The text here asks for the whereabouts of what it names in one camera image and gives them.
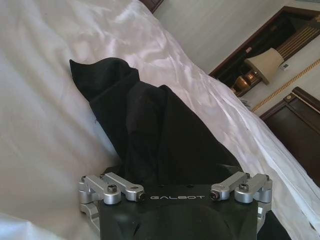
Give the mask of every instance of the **black cloth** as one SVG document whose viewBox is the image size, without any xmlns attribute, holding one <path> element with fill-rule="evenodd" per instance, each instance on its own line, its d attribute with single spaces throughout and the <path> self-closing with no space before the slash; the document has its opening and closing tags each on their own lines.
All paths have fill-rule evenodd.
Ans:
<svg viewBox="0 0 320 240">
<path fill-rule="evenodd" d="M 119 58 L 90 65 L 70 60 L 70 67 L 122 160 L 119 172 L 125 179 L 141 185 L 212 184 L 241 171 L 236 158 L 169 87 L 141 82 L 138 70 Z M 275 220 L 260 240 L 268 239 L 273 227 L 274 240 L 290 239 Z"/>
</svg>

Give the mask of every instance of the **lampshade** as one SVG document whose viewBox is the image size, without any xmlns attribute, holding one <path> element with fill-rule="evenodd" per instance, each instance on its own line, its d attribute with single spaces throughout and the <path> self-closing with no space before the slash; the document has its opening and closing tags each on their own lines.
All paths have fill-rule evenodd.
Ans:
<svg viewBox="0 0 320 240">
<path fill-rule="evenodd" d="M 258 56 L 247 58 L 244 62 L 258 73 L 265 84 L 269 84 L 284 59 L 277 50 L 270 48 Z"/>
</svg>

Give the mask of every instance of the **wall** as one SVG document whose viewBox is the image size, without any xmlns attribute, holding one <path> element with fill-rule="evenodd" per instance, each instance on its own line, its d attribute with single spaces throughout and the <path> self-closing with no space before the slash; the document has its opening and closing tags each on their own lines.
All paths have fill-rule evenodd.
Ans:
<svg viewBox="0 0 320 240">
<path fill-rule="evenodd" d="M 320 11 L 320 3 L 299 2 L 292 0 L 287 5 L 295 8 Z M 288 63 L 290 66 L 288 70 L 283 71 L 278 69 L 272 84 L 265 85 L 260 82 L 242 98 L 247 100 L 249 104 L 254 107 L 256 104 L 258 104 L 267 96 L 271 95 L 275 90 L 289 81 L 295 75 L 303 71 L 317 59 L 320 59 L 320 35 L 286 61 L 286 63 Z M 292 85 L 283 90 L 271 101 L 263 105 L 263 107 L 259 108 L 255 113 L 260 116 L 276 103 L 281 101 L 292 91 L 293 88 L 297 86 L 320 100 L 320 65 L 314 67 L 306 75 L 296 80 Z"/>
<path fill-rule="evenodd" d="M 207 74 L 290 0 L 164 0 L 154 13 Z"/>
</svg>

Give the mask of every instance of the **dark wood cabinet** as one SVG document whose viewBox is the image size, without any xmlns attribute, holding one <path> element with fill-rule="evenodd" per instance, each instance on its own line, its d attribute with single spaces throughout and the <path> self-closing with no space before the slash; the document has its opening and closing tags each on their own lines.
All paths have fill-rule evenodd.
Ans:
<svg viewBox="0 0 320 240">
<path fill-rule="evenodd" d="M 164 0 L 140 0 L 149 10 L 154 13 Z"/>
<path fill-rule="evenodd" d="M 320 101 L 296 87 L 261 119 L 320 187 Z"/>
</svg>

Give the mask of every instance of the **white bedsheet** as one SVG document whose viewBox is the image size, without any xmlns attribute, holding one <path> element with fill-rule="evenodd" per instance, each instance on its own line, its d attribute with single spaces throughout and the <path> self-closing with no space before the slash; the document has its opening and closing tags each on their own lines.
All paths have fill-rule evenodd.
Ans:
<svg viewBox="0 0 320 240">
<path fill-rule="evenodd" d="M 77 182 L 119 159 L 75 87 L 69 59 L 107 57 L 126 60 L 144 82 L 169 86 L 246 172 L 269 174 L 272 210 L 293 240 L 320 239 L 319 188 L 140 2 L 2 0 L 0 22 L 1 240 L 99 239 L 78 210 Z"/>
</svg>

